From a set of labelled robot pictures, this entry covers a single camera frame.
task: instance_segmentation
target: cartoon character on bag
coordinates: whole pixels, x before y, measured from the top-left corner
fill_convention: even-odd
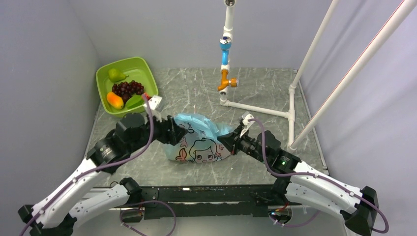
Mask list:
[[[189,154],[187,161],[195,163],[220,161],[222,159],[221,154],[217,151],[216,142],[206,138],[196,140]]]

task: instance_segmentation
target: green fruit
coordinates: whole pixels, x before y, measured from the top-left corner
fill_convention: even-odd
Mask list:
[[[120,81],[120,80],[124,80],[127,77],[125,74],[123,74],[123,72],[121,72],[117,68],[111,68],[108,73],[109,73],[109,80],[113,83]]]
[[[126,102],[126,107],[128,109],[134,108],[139,106],[142,103],[142,97],[141,96],[133,96]]]

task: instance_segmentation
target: green pear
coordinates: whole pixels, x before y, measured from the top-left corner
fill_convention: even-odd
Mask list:
[[[126,79],[126,76],[122,71],[117,68],[111,68],[109,70],[109,80],[113,83]]]

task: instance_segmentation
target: fruit bowl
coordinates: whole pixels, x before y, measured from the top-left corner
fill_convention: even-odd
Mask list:
[[[145,111],[145,108],[143,107],[144,101],[130,109],[125,106],[121,110],[117,110],[107,102],[107,93],[112,91],[112,86],[114,84],[109,80],[108,75],[108,71],[111,68],[117,68],[121,70],[126,76],[128,76],[124,80],[117,81],[117,84],[125,81],[129,83],[134,80],[141,83],[145,87],[145,92],[149,96],[152,97],[154,95],[159,95],[155,78],[153,77],[148,64],[143,58],[127,58],[112,62],[98,69],[95,74],[100,100],[103,104],[104,110],[106,110],[107,113],[117,117],[123,117],[127,113],[140,113]]]

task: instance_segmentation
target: floor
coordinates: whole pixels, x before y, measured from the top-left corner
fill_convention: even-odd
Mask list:
[[[198,113],[215,122],[236,127],[242,109],[219,104],[217,86],[220,82],[219,68],[162,68],[153,70],[159,94],[163,97],[162,115]],[[294,78],[290,68],[234,68],[229,76],[239,78],[239,87],[229,89],[228,99],[243,104],[288,111],[288,86]],[[298,134],[308,122],[308,114],[299,88],[295,93],[296,122]],[[288,142],[288,121],[285,118],[251,112],[264,122],[282,148]],[[107,114],[100,105],[91,134],[88,149],[110,130],[119,118]],[[255,137],[260,129],[253,125],[250,136]],[[310,132],[297,148],[295,155],[319,171],[323,164],[314,134]],[[97,187],[108,187],[112,181],[124,177],[134,178],[142,186],[158,185],[217,185],[217,184],[263,184],[273,183],[275,178],[266,172],[257,160],[239,153],[222,161],[205,164],[178,163],[165,157],[163,144],[153,142],[140,157],[119,167],[114,175],[100,182]]]

